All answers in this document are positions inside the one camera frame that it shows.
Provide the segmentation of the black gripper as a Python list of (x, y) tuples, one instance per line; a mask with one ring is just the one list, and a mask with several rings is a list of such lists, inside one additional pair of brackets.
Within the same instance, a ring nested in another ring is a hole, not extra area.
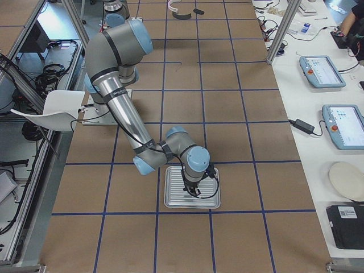
[(190, 193), (193, 193), (195, 197), (198, 197), (201, 194), (198, 185), (203, 179), (204, 172), (182, 170), (181, 174), (184, 183), (183, 191), (189, 195)]

